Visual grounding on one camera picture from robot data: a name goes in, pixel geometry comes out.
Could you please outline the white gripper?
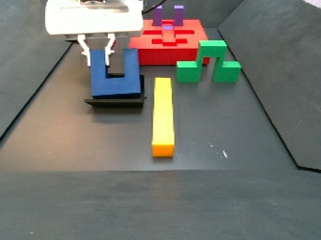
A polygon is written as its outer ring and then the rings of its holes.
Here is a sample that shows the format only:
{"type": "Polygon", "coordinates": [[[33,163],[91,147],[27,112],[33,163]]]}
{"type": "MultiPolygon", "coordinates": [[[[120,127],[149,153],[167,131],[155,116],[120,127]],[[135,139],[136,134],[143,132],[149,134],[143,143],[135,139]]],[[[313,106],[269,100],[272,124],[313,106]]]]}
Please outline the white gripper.
{"type": "Polygon", "coordinates": [[[48,0],[46,28],[52,36],[76,39],[91,66],[86,35],[108,34],[106,66],[111,64],[115,34],[136,37],[143,29],[143,0],[48,0]]]}

